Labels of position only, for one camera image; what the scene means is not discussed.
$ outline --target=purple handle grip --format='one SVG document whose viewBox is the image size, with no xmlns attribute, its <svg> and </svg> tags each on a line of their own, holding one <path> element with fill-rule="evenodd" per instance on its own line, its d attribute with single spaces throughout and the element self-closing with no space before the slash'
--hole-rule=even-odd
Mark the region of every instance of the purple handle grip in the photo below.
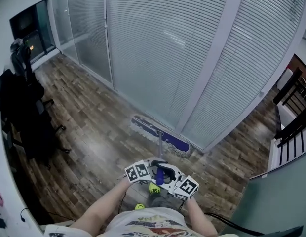
<svg viewBox="0 0 306 237">
<path fill-rule="evenodd" d="M 157 185 L 162 185 L 164 184 L 164 171 L 162 168 L 157 168 L 157 173 L 156 173 L 156 184 Z"/>
</svg>

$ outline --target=shoe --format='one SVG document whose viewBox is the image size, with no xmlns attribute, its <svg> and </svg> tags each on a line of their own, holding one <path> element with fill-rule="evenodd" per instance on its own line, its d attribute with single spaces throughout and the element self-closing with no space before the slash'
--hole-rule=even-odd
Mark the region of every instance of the shoe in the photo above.
<svg viewBox="0 0 306 237">
<path fill-rule="evenodd" d="M 142 209 L 145 209 L 145 205 L 142 204 L 142 203 L 139 203 L 135 206 L 134 210 L 142 210 Z"/>
<path fill-rule="evenodd" d="M 150 193 L 160 193 L 161 188 L 154 183 L 149 184 L 149 192 Z"/>
</svg>

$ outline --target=wooden floor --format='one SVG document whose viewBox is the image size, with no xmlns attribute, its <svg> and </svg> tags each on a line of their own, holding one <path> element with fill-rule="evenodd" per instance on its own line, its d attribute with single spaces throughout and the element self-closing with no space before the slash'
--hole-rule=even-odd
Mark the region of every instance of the wooden floor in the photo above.
<svg viewBox="0 0 306 237">
<path fill-rule="evenodd" d="M 68 155 L 57 151 L 50 170 L 35 160 L 27 162 L 22 152 L 19 158 L 44 208 L 77 219 L 118 182 L 125 167 L 152 157 L 157 145 L 129 128 L 130 117 L 139 113 L 136 109 L 65 56 L 57 55 L 44 63 L 36 75 L 45 87 L 45 99 L 54 99 L 48 110 L 55 127 L 66 126 L 59 137 L 72 151 Z M 188 159 L 165 155 L 170 164 L 199 182 L 195 197 L 203 211 L 230 218 L 248 178 L 266 171 L 270 140 L 276 129 L 275 95 L 272 90 L 209 153 L 195 151 Z M 147 188 L 133 185 L 122 211 L 145 202 Z M 220 222 L 213 222 L 218 230 L 223 228 Z"/>
</svg>

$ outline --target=white t-shirt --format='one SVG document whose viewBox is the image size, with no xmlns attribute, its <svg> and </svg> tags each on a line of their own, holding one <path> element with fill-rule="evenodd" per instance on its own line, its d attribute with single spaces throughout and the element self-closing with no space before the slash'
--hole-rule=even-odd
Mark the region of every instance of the white t-shirt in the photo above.
<svg viewBox="0 0 306 237">
<path fill-rule="evenodd" d="M 98 237 L 176 237 L 202 235 L 189 229 L 184 217 L 169 208 L 146 208 L 123 212 L 110 222 L 106 231 Z M 44 237 L 91 237 L 84 230 L 48 225 Z"/>
</svg>

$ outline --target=forearm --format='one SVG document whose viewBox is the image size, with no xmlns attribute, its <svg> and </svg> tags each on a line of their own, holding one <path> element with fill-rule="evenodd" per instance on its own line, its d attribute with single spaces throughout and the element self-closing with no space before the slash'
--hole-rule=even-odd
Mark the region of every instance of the forearm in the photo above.
<svg viewBox="0 0 306 237">
<path fill-rule="evenodd" d="M 130 186 L 131 184 L 127 178 L 121 180 L 110 191 L 93 203 L 71 227 L 85 230 L 92 236 L 96 236 L 100 227 L 113 213 L 121 197 Z"/>
<path fill-rule="evenodd" d="M 217 230 L 211 221 L 207 219 L 206 215 L 204 215 L 194 198 L 187 202 L 187 210 L 194 231 L 206 237 L 218 235 Z"/>
</svg>

